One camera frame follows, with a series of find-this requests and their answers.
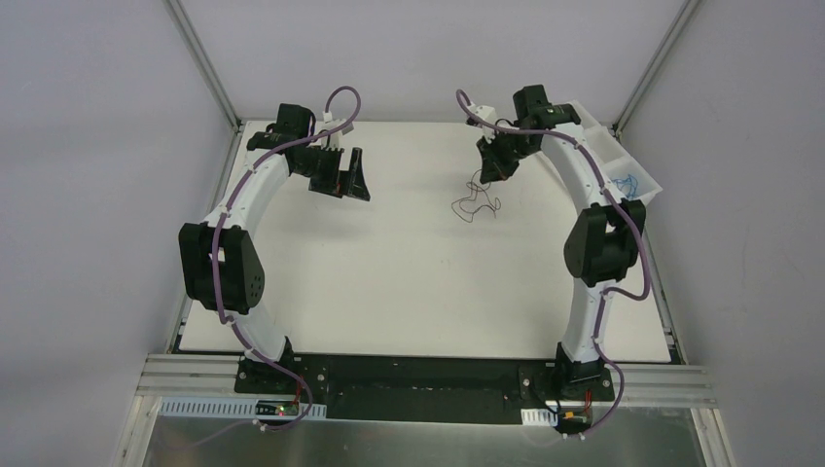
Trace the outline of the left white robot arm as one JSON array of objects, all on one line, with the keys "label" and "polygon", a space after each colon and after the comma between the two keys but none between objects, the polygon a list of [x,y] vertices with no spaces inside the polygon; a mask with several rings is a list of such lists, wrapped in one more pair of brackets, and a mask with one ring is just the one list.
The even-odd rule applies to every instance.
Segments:
[{"label": "left white robot arm", "polygon": [[347,169],[341,168],[341,136],[353,118],[320,119],[296,104],[279,107],[276,120],[246,143],[244,164],[217,206],[178,234],[188,297],[230,327],[244,355],[262,363],[259,379],[273,393],[289,391],[297,368],[289,361],[291,344],[269,322],[263,305],[266,274],[255,248],[255,231],[278,190],[293,175],[310,191],[334,198],[371,198],[363,172],[363,151],[355,147]]}]

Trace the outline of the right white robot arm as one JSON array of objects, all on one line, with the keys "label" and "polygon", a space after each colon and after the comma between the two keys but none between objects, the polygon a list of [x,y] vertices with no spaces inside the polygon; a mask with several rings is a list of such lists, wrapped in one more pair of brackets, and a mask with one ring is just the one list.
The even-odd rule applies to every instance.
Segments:
[{"label": "right white robot arm", "polygon": [[499,126],[488,106],[471,108],[484,129],[477,143],[480,181],[505,181],[522,160],[541,153],[556,169],[578,212],[562,250],[574,279],[570,316],[549,382],[555,393],[574,399],[600,384],[606,360],[597,346],[610,295],[639,259],[646,207],[610,183],[573,105],[553,104],[541,85],[518,90],[513,101],[512,128]]}]

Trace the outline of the white compartment tray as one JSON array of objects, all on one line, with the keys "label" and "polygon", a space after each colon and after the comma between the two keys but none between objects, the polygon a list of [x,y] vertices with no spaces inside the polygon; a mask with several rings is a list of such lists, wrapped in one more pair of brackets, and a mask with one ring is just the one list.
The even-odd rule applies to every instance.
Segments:
[{"label": "white compartment tray", "polygon": [[627,199],[641,200],[648,207],[662,191],[661,185],[579,101],[569,104],[581,120],[582,130],[575,132],[575,138],[588,148],[604,180],[615,184]]}]

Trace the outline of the right corner aluminium post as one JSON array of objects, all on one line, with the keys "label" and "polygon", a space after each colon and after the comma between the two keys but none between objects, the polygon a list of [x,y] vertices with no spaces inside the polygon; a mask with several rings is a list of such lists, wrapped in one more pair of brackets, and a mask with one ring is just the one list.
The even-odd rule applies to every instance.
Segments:
[{"label": "right corner aluminium post", "polygon": [[702,0],[684,0],[669,24],[664,36],[657,45],[652,57],[634,86],[619,116],[612,124],[612,131],[617,140],[621,140],[624,131],[631,122],[636,110],[653,86],[673,49],[685,33],[693,17],[703,6]]}]

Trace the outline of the corner aluminium post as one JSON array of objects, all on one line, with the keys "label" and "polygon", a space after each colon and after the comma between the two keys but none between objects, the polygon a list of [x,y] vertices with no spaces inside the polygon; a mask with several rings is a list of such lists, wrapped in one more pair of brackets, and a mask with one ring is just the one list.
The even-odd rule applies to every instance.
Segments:
[{"label": "corner aluminium post", "polygon": [[653,86],[673,49],[685,33],[693,17],[703,6],[702,0],[684,0],[669,24],[664,36],[657,45],[652,57],[634,86],[619,116],[612,124],[612,131],[617,140],[621,140],[624,131],[631,122],[636,110]]},{"label": "corner aluminium post", "polygon": [[165,0],[163,3],[213,100],[230,128],[237,131],[241,125],[241,118],[234,109],[226,88],[198,37],[195,25],[192,23],[183,2],[180,0]]}]

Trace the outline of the left corner aluminium post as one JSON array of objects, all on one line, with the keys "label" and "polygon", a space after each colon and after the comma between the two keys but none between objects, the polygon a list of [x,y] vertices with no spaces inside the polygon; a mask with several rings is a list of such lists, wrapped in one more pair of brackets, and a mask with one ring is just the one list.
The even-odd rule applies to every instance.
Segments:
[{"label": "left corner aluminium post", "polygon": [[198,37],[195,25],[192,23],[183,2],[180,0],[165,0],[163,3],[213,100],[230,128],[237,131],[241,125],[241,118],[234,109],[226,88]]}]

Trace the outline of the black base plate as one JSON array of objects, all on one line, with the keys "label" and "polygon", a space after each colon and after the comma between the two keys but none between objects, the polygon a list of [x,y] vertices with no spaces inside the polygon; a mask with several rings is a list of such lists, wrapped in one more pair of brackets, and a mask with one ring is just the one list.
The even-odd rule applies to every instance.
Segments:
[{"label": "black base plate", "polygon": [[235,392],[312,402],[336,420],[500,425],[527,409],[615,399],[609,370],[565,382],[553,360],[296,353],[284,365],[241,359]]}]

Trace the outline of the aluminium frame rail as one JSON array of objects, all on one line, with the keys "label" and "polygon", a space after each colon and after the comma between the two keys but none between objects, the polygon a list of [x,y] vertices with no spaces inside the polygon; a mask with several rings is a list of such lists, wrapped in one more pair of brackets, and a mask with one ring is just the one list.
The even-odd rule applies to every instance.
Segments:
[{"label": "aluminium frame rail", "polygon": [[[235,355],[152,354],[137,393],[228,396],[240,358]],[[625,407],[716,409],[708,370],[702,366],[622,363]]]}]

